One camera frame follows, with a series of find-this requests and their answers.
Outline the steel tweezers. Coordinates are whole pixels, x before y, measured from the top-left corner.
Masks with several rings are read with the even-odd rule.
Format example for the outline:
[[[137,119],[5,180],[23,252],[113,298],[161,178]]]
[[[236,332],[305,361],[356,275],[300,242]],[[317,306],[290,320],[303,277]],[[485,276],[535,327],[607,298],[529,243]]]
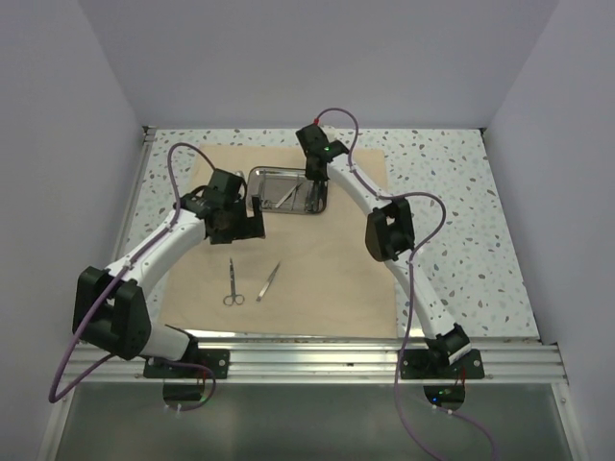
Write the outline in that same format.
[[[263,286],[261,287],[261,289],[258,292],[258,295],[256,297],[256,302],[260,303],[263,299],[263,297],[265,296],[265,294],[267,293],[268,289],[270,288],[272,282],[275,279],[275,276],[277,275],[280,267],[281,267],[281,262],[279,261],[276,266],[274,267],[274,269],[272,270],[272,272],[270,273],[270,275],[267,277],[265,283],[263,284]]]
[[[295,183],[275,204],[274,209],[280,208],[289,198],[294,196],[302,184]]]

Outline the steel surgical scissors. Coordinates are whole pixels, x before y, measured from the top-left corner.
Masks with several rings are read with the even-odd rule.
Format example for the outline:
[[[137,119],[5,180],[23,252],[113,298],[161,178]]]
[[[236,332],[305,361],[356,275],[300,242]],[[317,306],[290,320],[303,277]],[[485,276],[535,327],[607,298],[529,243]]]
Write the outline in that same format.
[[[225,298],[223,299],[223,304],[225,306],[242,305],[245,301],[245,298],[242,294],[239,294],[236,290],[234,261],[231,257],[229,258],[229,276],[230,276],[230,293],[226,295]]]

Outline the steel scalpel handle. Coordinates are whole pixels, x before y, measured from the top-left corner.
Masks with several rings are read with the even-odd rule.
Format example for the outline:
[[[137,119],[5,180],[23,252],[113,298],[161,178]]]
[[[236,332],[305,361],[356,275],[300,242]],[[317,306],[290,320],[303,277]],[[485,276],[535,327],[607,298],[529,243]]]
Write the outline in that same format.
[[[306,212],[313,214],[320,211],[321,189],[321,182],[315,181],[311,184],[306,198]]]

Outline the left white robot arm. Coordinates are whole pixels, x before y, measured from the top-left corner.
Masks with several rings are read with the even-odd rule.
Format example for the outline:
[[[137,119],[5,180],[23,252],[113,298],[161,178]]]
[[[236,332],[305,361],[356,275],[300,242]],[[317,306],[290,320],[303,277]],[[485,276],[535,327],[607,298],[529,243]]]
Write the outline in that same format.
[[[186,331],[152,321],[147,298],[160,279],[192,248],[262,238],[257,196],[245,179],[222,169],[177,201],[164,221],[131,252],[103,269],[86,268],[77,282],[74,335],[113,356],[165,360],[177,376],[200,364],[196,339]]]

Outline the beige surgical wrap cloth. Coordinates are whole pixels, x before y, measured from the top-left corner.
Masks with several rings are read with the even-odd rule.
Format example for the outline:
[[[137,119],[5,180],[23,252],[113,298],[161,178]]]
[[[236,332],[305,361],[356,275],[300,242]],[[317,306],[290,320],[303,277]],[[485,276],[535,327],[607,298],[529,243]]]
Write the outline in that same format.
[[[154,295],[159,322],[183,329],[388,339],[396,337],[395,282],[364,244],[366,218],[334,182],[324,212],[266,212],[266,236],[204,241],[169,271]],[[245,301],[225,306],[229,258]],[[281,267],[260,303],[259,290]]]

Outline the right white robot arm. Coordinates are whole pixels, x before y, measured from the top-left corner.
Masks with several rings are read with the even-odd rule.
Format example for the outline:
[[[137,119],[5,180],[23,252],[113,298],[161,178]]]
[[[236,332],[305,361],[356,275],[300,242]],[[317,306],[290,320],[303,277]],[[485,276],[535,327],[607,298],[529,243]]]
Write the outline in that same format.
[[[296,132],[306,157],[306,176],[316,182],[334,182],[366,215],[365,246],[403,287],[418,317],[428,346],[428,364],[437,376],[451,376],[471,350],[471,342],[435,293],[423,270],[413,266],[419,244],[415,242],[409,198],[393,196],[377,186],[350,156],[338,139],[329,137],[315,123]]]

